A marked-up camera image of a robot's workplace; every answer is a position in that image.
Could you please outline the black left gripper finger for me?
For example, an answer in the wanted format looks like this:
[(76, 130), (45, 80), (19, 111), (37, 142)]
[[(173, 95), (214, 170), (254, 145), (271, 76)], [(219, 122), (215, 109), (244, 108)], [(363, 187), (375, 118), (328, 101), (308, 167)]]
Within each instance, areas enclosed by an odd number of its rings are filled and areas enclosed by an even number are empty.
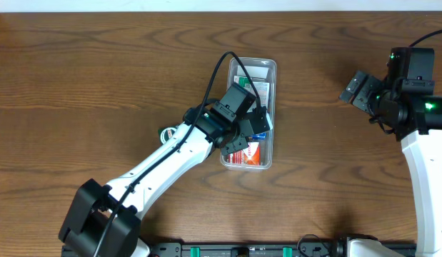
[(221, 154), (223, 156), (227, 156), (229, 154), (241, 151), (245, 148), (248, 148), (248, 142), (246, 138), (240, 137), (228, 142), (224, 147), (222, 147)]
[(260, 134), (272, 129), (272, 121), (267, 108), (262, 106), (248, 113), (252, 134)]

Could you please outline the red Panadol box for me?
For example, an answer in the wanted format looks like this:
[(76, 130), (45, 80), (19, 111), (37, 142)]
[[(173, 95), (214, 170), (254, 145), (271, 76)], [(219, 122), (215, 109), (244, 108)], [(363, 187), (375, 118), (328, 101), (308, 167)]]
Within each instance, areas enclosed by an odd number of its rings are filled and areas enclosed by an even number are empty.
[(261, 161), (261, 147), (259, 142), (248, 142), (248, 147), (228, 155), (228, 162), (259, 166)]

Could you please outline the blue white medicine box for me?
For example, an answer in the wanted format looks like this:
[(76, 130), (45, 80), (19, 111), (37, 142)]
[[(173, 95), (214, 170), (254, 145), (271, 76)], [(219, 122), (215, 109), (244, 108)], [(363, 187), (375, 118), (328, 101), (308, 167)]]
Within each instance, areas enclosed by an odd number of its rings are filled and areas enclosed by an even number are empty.
[[(258, 94), (260, 96), (261, 105), (268, 108), (270, 84), (267, 82), (264, 82), (264, 81), (254, 81), (254, 85), (255, 85), (255, 87), (258, 91)], [(251, 138), (257, 139), (257, 140), (265, 140), (266, 139), (266, 132), (253, 135)]]

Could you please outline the white green Panadol box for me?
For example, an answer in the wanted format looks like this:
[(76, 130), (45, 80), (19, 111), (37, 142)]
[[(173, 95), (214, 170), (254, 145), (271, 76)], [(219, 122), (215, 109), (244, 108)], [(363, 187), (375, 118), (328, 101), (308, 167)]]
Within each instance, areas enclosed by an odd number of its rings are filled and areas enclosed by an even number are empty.
[(251, 90), (252, 89), (250, 81), (245, 76), (234, 76), (233, 77), (233, 81), (235, 83), (237, 83), (239, 86), (241, 86), (241, 87), (243, 87), (243, 88), (245, 88), (247, 90)]

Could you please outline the green box round logo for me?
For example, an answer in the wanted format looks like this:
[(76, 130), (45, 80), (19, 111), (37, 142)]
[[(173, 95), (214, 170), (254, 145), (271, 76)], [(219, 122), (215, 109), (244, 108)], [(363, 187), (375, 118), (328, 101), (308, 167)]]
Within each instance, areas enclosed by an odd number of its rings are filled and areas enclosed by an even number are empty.
[(174, 134), (177, 131), (178, 126), (168, 126), (168, 127), (164, 127), (164, 128), (160, 128), (158, 130), (158, 134), (159, 134), (159, 141), (161, 143), (161, 145), (164, 145), (170, 138), (172, 138), (174, 136)]

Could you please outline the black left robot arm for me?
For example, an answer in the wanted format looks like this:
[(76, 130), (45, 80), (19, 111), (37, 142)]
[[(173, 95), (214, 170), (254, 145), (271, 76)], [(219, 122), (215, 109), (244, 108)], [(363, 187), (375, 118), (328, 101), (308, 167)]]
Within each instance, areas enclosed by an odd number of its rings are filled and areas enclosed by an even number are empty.
[(100, 185), (89, 179), (77, 190), (59, 240), (78, 256), (149, 256), (141, 222), (156, 200), (215, 149), (243, 150), (249, 136), (270, 131), (266, 107), (241, 110), (216, 102), (190, 108), (166, 143), (129, 172)]

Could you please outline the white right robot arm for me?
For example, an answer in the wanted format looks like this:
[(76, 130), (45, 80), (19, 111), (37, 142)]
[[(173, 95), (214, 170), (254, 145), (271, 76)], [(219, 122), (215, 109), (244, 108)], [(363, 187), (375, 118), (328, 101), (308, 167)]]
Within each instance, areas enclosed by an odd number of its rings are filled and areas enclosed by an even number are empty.
[(427, 74), (384, 83), (358, 71), (339, 96), (401, 144), (416, 208), (416, 256), (442, 256), (442, 97), (432, 85)]

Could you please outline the clear plastic container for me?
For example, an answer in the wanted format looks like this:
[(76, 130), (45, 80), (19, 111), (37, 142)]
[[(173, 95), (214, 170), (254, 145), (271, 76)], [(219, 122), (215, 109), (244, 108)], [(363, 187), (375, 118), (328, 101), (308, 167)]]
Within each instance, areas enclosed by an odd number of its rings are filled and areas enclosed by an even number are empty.
[[(260, 59), (252, 57), (241, 57), (241, 64), (235, 59), (231, 59), (228, 70), (228, 84), (233, 83), (234, 76), (247, 76), (252, 81), (264, 81), (270, 84), (269, 100), (267, 111), (270, 113), (271, 121), (274, 121), (276, 102), (276, 82), (277, 64), (272, 59)], [(261, 147), (261, 163), (259, 166), (229, 163), (227, 156), (220, 156), (220, 162), (229, 170), (234, 171), (263, 171), (271, 167), (273, 160), (273, 133), (274, 130), (266, 132), (265, 140), (252, 139), (248, 137), (248, 142), (259, 142)]]

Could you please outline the black mounting rail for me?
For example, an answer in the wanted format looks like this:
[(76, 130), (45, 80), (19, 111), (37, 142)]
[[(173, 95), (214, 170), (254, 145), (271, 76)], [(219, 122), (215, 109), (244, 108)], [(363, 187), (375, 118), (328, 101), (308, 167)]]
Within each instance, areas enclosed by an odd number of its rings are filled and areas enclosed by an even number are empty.
[(181, 244), (160, 243), (151, 247), (150, 257), (286, 257), (286, 256), (329, 256), (328, 250), (315, 241), (297, 245), (228, 245), (228, 244)]

